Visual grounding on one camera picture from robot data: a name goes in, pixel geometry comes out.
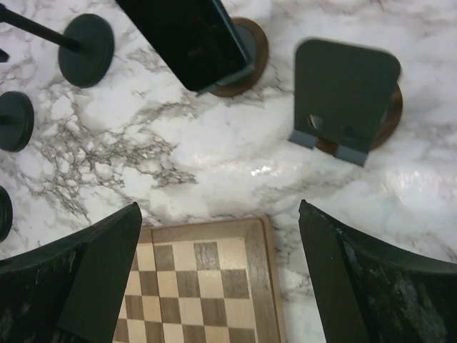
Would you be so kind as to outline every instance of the wooden chessboard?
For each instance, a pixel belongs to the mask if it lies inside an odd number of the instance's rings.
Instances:
[[[272,228],[141,230],[115,343],[286,343]]]

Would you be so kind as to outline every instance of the phone screen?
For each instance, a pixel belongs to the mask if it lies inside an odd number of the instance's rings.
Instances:
[[[248,54],[219,0],[116,1],[190,91],[201,91],[248,65]]]

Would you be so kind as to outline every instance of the marble surface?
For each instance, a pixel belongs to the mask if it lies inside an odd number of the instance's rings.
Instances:
[[[0,151],[0,184],[14,228],[0,258],[61,238],[136,201],[166,225],[267,214],[276,228],[290,343],[324,342],[298,232],[307,199],[361,231],[457,262],[457,4],[452,0],[233,0],[256,20],[271,58],[243,96],[196,98],[153,53],[114,0],[7,0],[62,31],[84,12],[107,19],[116,56],[105,79],[77,89],[57,48],[6,24],[0,90],[26,92],[36,110],[30,145]],[[293,59],[311,36],[379,46],[403,67],[404,113],[364,168],[287,142]]]

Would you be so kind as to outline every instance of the black phone stand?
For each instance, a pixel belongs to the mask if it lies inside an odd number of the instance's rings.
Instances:
[[[13,224],[13,206],[8,192],[0,186],[0,242],[4,241]]]
[[[59,45],[59,67],[74,86],[87,88],[105,76],[114,55],[114,35],[110,25],[95,14],[76,17],[59,34],[9,11],[0,4],[0,22],[6,22]]]
[[[229,77],[230,81],[219,83],[210,92],[219,97],[230,98],[250,89],[261,78],[268,61],[268,39],[263,29],[246,18],[233,18],[238,35],[251,57],[252,68],[246,74]]]
[[[289,141],[363,166],[400,122],[401,66],[392,54],[310,39],[296,51],[295,122]]]

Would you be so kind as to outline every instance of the phone stand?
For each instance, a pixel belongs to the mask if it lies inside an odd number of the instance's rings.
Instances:
[[[0,186],[0,242],[4,241],[13,224],[13,206],[8,192]]]
[[[289,141],[363,166],[400,122],[401,66],[375,49],[311,39],[296,52],[295,122]]]
[[[261,78],[268,61],[268,39],[263,29],[250,19],[233,18],[232,20],[251,57],[253,72],[230,84],[217,84],[211,93],[222,98],[230,98],[250,89]]]
[[[87,88],[105,76],[114,55],[114,36],[109,24],[95,14],[76,17],[59,34],[9,11],[0,4],[0,22],[6,22],[59,45],[59,67],[74,86]]]
[[[0,96],[0,149],[21,151],[34,130],[34,108],[24,93],[8,91]]]

